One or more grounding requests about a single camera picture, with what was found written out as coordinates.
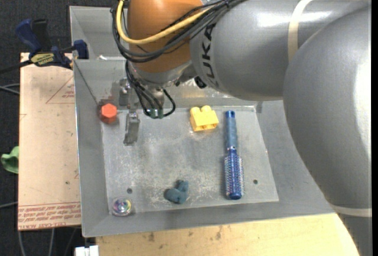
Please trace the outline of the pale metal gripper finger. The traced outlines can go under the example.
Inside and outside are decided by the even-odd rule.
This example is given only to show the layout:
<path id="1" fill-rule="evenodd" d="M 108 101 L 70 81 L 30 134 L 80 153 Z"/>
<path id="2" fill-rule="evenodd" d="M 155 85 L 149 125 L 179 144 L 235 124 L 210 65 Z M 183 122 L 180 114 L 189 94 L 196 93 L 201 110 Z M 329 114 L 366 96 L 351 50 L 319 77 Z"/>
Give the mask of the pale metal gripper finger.
<path id="1" fill-rule="evenodd" d="M 127 78 L 123 78 L 119 81 L 119 105 L 130 105 L 130 97 L 132 93 L 132 86 Z"/>
<path id="2" fill-rule="evenodd" d="M 140 119 L 137 112 L 129 112 L 126 115 L 125 137 L 123 143 L 131 145 L 137 142 Z"/>

